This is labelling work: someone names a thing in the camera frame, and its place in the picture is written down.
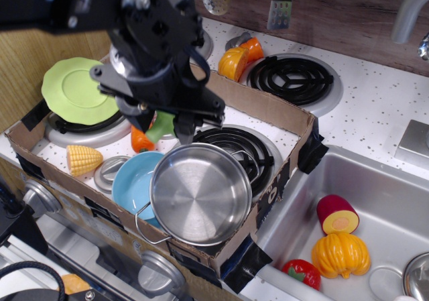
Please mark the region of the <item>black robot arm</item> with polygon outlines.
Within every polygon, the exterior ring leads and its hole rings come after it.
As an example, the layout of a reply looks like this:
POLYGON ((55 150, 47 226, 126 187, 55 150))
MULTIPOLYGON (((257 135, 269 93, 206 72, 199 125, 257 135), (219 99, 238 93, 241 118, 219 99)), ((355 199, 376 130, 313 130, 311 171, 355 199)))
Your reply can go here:
POLYGON ((222 126, 224 100, 190 68, 196 62, 210 74, 196 50, 204 30, 194 0, 1 0, 3 31, 30 28, 51 34, 105 30, 111 61, 92 68, 90 76, 139 130, 147 131, 159 111, 173 115, 183 144, 205 123, 222 126))

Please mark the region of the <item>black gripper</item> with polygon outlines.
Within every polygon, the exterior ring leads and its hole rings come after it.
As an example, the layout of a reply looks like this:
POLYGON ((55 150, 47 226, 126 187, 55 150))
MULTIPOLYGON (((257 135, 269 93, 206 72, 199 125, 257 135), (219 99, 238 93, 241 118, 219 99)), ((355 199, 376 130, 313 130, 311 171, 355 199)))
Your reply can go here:
POLYGON ((113 97, 121 112, 136 129, 146 132, 155 111, 175 116, 174 133, 181 144, 190 144, 195 130, 203 123, 221 127, 225 119, 225 102, 206 84, 210 66, 204 58, 195 60, 203 77, 196 78, 188 59, 172 63, 151 76, 130 72, 119 74, 113 64, 98 65, 90 77, 98 82, 101 93, 113 97))

